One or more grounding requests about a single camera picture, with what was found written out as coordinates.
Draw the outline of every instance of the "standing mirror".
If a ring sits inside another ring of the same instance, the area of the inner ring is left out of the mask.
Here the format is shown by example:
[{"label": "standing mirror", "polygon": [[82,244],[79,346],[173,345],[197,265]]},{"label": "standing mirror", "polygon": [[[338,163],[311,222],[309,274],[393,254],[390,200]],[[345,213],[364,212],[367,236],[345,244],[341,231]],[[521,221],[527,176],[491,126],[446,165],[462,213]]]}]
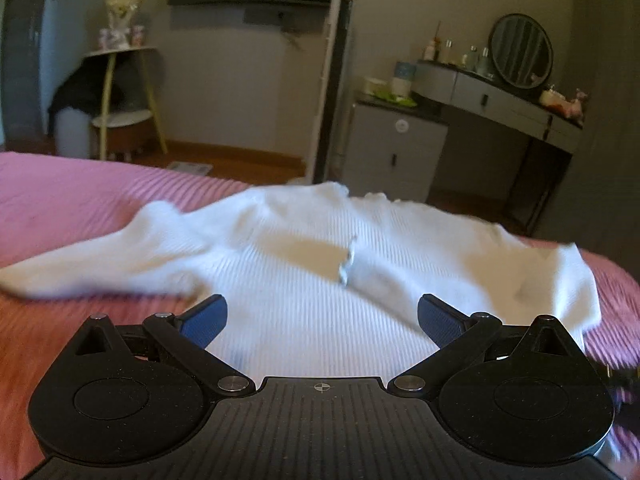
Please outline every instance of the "standing mirror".
[{"label": "standing mirror", "polygon": [[532,89],[551,75],[554,51],[545,29],[524,14],[508,14],[494,26],[489,38],[498,74],[508,84]]}]

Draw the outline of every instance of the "folded fabric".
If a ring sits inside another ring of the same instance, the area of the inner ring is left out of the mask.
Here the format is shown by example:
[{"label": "folded fabric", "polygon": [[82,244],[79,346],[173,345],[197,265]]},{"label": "folded fabric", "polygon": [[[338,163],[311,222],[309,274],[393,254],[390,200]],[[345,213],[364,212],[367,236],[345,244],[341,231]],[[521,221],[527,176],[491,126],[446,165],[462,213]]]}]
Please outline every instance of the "folded fabric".
[{"label": "folded fabric", "polygon": [[553,314],[581,346],[600,321],[575,246],[529,248],[500,226],[383,195],[349,198],[338,184],[253,188],[189,214],[151,203],[120,232],[0,269],[0,288],[47,299],[177,294],[194,304],[222,294],[228,323],[207,349],[257,384],[388,381],[436,350],[417,322],[426,293],[506,324]]}]

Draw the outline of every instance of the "mirror frame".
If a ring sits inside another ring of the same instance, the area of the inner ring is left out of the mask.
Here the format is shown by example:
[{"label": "mirror frame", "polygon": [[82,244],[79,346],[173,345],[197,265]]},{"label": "mirror frame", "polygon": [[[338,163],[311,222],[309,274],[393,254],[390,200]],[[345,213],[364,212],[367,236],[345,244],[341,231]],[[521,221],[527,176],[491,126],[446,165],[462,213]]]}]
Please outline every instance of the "mirror frame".
[{"label": "mirror frame", "polygon": [[[525,18],[526,20],[529,20],[530,22],[532,22],[535,26],[537,26],[541,31],[542,34],[545,37],[546,40],[546,44],[548,44],[549,47],[549,54],[550,54],[550,60],[551,63],[549,63],[549,69],[546,72],[545,76],[540,80],[540,82],[535,85],[535,86],[520,86],[520,85],[516,85],[514,83],[512,83],[511,81],[508,81],[503,75],[502,72],[500,72],[500,69],[498,68],[498,63],[495,60],[495,55],[494,55],[494,47],[493,47],[493,43],[494,43],[494,34],[496,29],[498,28],[498,26],[507,18]],[[534,20],[531,16],[529,16],[528,14],[522,14],[520,12],[512,12],[511,14],[505,14],[504,16],[502,16],[500,19],[498,19],[495,23],[494,26],[491,29],[491,33],[489,34],[489,51],[491,52],[491,62],[494,65],[495,68],[495,72],[497,73],[498,76],[500,76],[500,79],[507,85],[513,87],[513,88],[517,88],[518,90],[523,90],[523,91],[532,91],[535,90],[537,88],[540,88],[542,85],[544,85],[549,78],[551,77],[551,73],[553,72],[554,69],[554,63],[555,63],[555,53],[554,53],[554,47],[551,43],[551,38],[549,37],[549,35],[546,33],[545,28],[540,25],[536,20]]]}]

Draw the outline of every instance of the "black ribbed plate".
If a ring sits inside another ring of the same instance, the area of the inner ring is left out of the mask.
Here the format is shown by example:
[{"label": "black ribbed plate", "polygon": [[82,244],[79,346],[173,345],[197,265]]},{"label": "black ribbed plate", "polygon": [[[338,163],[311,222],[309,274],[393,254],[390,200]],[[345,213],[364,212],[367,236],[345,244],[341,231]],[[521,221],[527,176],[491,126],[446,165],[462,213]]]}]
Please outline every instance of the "black ribbed plate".
[{"label": "black ribbed plate", "polygon": [[33,480],[614,480],[588,457],[549,468],[506,465],[451,438],[422,400],[376,379],[270,378],[223,400],[181,448],[149,462],[93,468],[50,458]]}]

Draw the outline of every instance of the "white round sticker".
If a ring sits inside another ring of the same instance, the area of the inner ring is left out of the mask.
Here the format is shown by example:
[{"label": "white round sticker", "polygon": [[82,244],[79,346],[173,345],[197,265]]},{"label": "white round sticker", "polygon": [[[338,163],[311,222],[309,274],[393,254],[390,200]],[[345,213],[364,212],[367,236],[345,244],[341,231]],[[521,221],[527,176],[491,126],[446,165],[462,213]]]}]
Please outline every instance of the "white round sticker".
[{"label": "white round sticker", "polygon": [[396,123],[396,132],[398,132],[399,134],[405,134],[408,131],[409,131],[409,123],[404,119],[400,119]]}]

